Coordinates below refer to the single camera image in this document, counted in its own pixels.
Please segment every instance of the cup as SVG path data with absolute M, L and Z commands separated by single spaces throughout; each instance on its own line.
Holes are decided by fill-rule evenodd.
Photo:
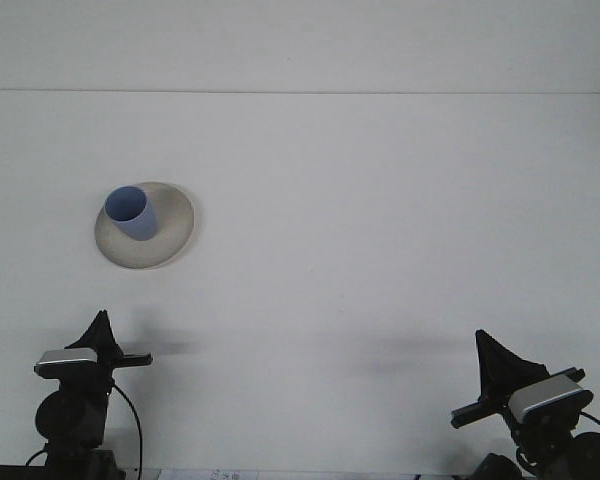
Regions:
M 107 197 L 104 211 L 122 232 L 134 240 L 149 240 L 158 230 L 151 201 L 138 187 L 115 189 Z

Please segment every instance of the black mount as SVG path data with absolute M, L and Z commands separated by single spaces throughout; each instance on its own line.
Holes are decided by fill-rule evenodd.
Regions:
M 518 446 L 517 460 L 529 473 L 543 480 L 600 480 L 600 434 L 585 433 L 575 439 L 571 431 L 593 393 L 580 389 L 565 398 L 547 399 L 519 421 L 509 407 L 514 393 L 552 377 L 564 375 L 573 382 L 585 376 L 570 368 L 550 375 L 538 363 L 523 360 L 484 330 L 476 332 L 481 393 L 478 401 L 452 412 L 451 424 L 460 428 L 499 414 Z M 469 480 L 518 480 L 522 474 L 506 457 L 490 454 Z
M 43 378 L 60 380 L 58 391 L 36 413 L 36 428 L 48 440 L 46 475 L 49 480 L 122 480 L 124 472 L 116 467 L 113 452 L 94 450 L 104 439 L 113 370 L 150 365 L 153 358 L 122 352 L 106 310 L 98 312 L 87 331 L 65 350 L 79 348 L 93 350 L 97 362 L 58 362 L 37 370 Z

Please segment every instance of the paper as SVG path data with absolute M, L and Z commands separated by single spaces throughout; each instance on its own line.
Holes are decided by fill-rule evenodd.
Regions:
M 382 473 L 162 470 L 158 480 L 452 480 L 452 477 L 446 475 Z

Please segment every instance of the white saucer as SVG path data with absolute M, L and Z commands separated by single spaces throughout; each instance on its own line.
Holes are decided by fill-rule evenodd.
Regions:
M 172 185 L 147 182 L 135 185 L 149 197 L 158 222 L 158 232 L 145 241 L 122 233 L 100 210 L 94 229 L 102 254 L 121 267 L 150 268 L 165 263 L 187 244 L 193 231 L 193 207 L 187 196 Z

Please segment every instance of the white table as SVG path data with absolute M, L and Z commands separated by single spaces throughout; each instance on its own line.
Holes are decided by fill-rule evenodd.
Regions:
M 170 265 L 121 269 L 93 224 L 147 180 L 190 195 L 195 235 Z M 600 96 L 0 92 L 0 463 L 43 443 L 56 384 L 33 363 L 100 308 L 155 356 L 116 373 L 148 468 L 511 455 L 499 419 L 449 424 L 479 394 L 477 328 L 584 367 L 600 416 Z M 112 397 L 121 465 L 134 428 Z

